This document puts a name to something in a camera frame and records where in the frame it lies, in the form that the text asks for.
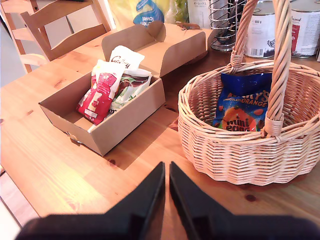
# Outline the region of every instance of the tin can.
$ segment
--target tin can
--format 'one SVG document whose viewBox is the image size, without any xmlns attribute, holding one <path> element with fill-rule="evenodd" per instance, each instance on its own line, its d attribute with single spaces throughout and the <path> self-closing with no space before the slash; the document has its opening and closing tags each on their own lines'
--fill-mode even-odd
<svg viewBox="0 0 320 240">
<path fill-rule="evenodd" d="M 292 47 L 295 58 L 317 54 L 320 45 L 320 0 L 295 0 L 292 7 Z"/>
<path fill-rule="evenodd" d="M 266 59 L 275 55 L 276 16 L 272 0 L 259 1 L 248 27 L 246 50 L 250 58 Z"/>
</svg>

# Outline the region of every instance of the woven basket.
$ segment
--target woven basket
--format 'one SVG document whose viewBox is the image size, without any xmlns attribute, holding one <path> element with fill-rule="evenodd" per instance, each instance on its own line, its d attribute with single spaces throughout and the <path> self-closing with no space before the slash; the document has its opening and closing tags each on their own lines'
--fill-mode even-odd
<svg viewBox="0 0 320 240">
<path fill-rule="evenodd" d="M 179 92 L 178 131 L 183 151 L 202 173 L 217 181 L 264 186 L 309 173 L 320 160 L 320 72 L 290 63 L 289 0 L 273 0 L 274 61 L 242 63 L 249 22 L 258 0 L 248 0 L 227 66 L 192 78 Z M 221 73 L 272 73 L 265 126 L 259 132 L 212 126 L 222 91 Z"/>
</svg>

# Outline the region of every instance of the snack packet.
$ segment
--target snack packet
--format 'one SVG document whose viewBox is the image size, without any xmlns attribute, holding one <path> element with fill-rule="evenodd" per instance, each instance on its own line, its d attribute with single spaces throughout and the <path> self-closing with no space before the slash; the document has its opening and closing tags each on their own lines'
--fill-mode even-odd
<svg viewBox="0 0 320 240">
<path fill-rule="evenodd" d="M 272 73 L 221 74 L 223 89 L 212 125 L 228 131 L 258 132 L 265 126 Z"/>
<path fill-rule="evenodd" d="M 151 76 L 151 72 L 140 68 L 124 70 L 109 112 L 113 114 L 145 90 L 150 84 Z"/>
<path fill-rule="evenodd" d="M 126 69 L 137 69 L 144 58 L 144 55 L 119 45 L 111 52 L 109 62 L 124 64 Z"/>
<path fill-rule="evenodd" d="M 100 60 L 94 70 L 95 78 L 91 77 L 92 87 L 79 101 L 76 110 L 98 125 L 107 117 L 125 65 Z"/>
</svg>

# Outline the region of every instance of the cardboard box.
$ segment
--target cardboard box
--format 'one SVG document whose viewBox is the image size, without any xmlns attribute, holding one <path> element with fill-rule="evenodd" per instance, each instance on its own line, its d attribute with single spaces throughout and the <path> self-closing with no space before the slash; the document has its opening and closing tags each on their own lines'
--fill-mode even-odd
<svg viewBox="0 0 320 240">
<path fill-rule="evenodd" d="M 91 72 L 39 103 L 55 127 L 101 156 L 165 103 L 164 87 L 159 77 L 207 49 L 206 35 L 202 31 L 182 31 L 176 25 L 164 26 L 157 22 L 150 26 L 136 25 L 103 39 L 102 48 L 107 61 L 115 47 L 126 46 L 145 55 L 140 68 L 152 72 L 153 77 L 147 89 L 99 125 L 93 125 L 76 111 L 78 102 L 91 87 Z"/>
<path fill-rule="evenodd" d="M 182 30 L 175 24 L 152 22 L 148 28 L 137 24 L 106 36 L 102 40 L 105 59 L 109 60 L 115 47 L 122 45 L 145 56 L 141 69 L 156 77 L 177 69 L 207 51 L 203 30 Z"/>
</svg>

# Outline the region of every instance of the green packet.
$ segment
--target green packet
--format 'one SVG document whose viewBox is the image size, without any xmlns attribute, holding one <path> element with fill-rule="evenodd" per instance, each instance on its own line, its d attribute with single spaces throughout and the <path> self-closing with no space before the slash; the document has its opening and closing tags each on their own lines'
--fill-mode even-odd
<svg viewBox="0 0 320 240">
<path fill-rule="evenodd" d="M 129 101 L 150 85 L 151 72 L 144 69 L 126 69 L 121 77 L 118 91 L 109 108 L 111 114 L 122 108 Z"/>
</svg>

